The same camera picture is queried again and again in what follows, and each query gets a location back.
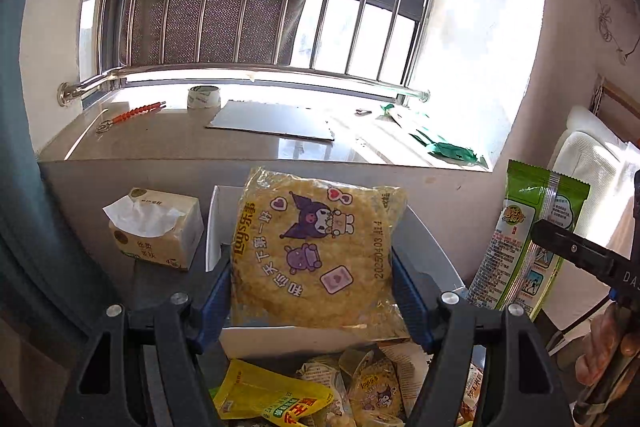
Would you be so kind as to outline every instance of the tape roll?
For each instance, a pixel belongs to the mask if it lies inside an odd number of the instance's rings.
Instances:
[[[189,109],[220,109],[220,88],[217,86],[194,86],[187,95]]]

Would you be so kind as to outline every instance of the cardboard sheet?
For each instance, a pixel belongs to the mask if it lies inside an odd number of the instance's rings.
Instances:
[[[318,111],[279,103],[229,100],[207,128],[334,140],[329,125]]]

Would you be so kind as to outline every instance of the green package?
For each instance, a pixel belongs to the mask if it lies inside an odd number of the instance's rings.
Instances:
[[[548,294],[562,258],[531,242],[539,219],[573,230],[590,186],[540,167],[509,161],[507,190],[494,236],[470,288],[468,301],[503,309],[522,305],[533,320]]]

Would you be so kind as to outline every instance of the tissue pack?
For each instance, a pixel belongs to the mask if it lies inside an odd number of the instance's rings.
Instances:
[[[191,266],[204,230],[198,198],[132,188],[103,210],[124,255],[181,270]]]

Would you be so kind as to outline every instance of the silver bolt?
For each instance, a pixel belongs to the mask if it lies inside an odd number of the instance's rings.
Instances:
[[[516,303],[509,304],[509,307],[507,309],[511,315],[514,315],[516,317],[520,317],[521,315],[524,315],[524,309],[519,304],[516,304]]]
[[[171,295],[171,304],[180,305],[189,300],[189,296],[185,292],[176,292]]]
[[[458,304],[460,302],[460,297],[453,292],[444,292],[441,298],[442,302],[447,304]]]
[[[112,304],[107,308],[107,316],[108,317],[117,317],[122,313],[122,306],[119,304]]]

